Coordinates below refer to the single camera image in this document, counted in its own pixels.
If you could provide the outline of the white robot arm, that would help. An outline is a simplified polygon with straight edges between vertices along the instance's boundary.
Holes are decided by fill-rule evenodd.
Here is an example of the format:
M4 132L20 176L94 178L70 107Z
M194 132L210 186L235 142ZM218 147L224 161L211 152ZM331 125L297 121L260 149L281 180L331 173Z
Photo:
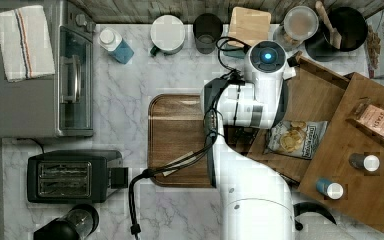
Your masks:
M201 93L207 170L221 197L221 240L294 239L294 210L285 180L230 148L224 137L226 125L270 129L282 120L286 66L283 47L261 41L246 53L243 76L234 70L208 82Z

